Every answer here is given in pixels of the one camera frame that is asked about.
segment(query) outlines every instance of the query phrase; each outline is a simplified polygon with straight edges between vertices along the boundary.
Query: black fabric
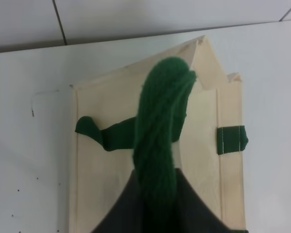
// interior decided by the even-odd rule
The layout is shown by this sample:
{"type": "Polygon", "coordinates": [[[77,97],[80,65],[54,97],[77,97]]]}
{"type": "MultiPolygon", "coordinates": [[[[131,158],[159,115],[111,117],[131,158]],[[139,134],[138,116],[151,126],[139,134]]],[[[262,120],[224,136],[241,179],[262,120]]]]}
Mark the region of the black fabric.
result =
{"type": "Polygon", "coordinates": [[[162,231],[152,225],[144,206],[134,171],[120,198],[92,233],[232,233],[194,192],[177,170],[177,200],[168,226],[162,231]]]}

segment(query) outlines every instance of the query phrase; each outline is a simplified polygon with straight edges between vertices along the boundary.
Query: wooden panel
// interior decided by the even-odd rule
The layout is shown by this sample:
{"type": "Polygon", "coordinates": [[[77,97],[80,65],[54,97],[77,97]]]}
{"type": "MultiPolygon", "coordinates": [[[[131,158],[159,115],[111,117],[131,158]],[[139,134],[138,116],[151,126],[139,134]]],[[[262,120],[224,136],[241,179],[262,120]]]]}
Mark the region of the wooden panel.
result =
{"type": "Polygon", "coordinates": [[[192,92],[179,141],[182,171],[195,192],[221,218],[216,127],[216,91],[192,92]]]}
{"type": "MultiPolygon", "coordinates": [[[[162,58],[180,56],[192,63],[197,40],[101,76],[93,82],[74,87],[76,120],[92,116],[99,128],[104,129],[137,114],[139,96],[148,72],[162,58]]],[[[132,150],[105,151],[93,139],[78,134],[73,136],[70,173],[70,232],[87,233],[105,217],[120,196],[133,170],[132,150]]],[[[179,145],[173,145],[178,166],[181,164],[179,145]]]]}
{"type": "Polygon", "coordinates": [[[197,51],[192,63],[193,70],[196,70],[203,88],[206,90],[220,87],[228,83],[228,79],[219,61],[217,60],[209,40],[200,38],[197,51]]]}
{"type": "MultiPolygon", "coordinates": [[[[217,98],[218,127],[242,125],[242,83],[234,81],[220,87],[217,98]]],[[[243,153],[222,154],[219,158],[222,221],[231,229],[245,230],[243,153]]]]}

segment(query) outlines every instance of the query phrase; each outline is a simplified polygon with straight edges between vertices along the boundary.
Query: green yarn hair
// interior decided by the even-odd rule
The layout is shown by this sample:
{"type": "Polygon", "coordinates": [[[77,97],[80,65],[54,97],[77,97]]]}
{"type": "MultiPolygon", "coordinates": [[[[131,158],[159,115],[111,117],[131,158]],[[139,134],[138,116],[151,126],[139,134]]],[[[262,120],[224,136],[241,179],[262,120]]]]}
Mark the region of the green yarn hair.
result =
{"type": "Polygon", "coordinates": [[[164,224],[176,198],[172,135],[181,133],[194,71],[180,58],[159,62],[149,73],[139,101],[133,161],[141,193],[158,224],[164,224]],[[181,122],[181,127],[174,122],[181,122]]]}

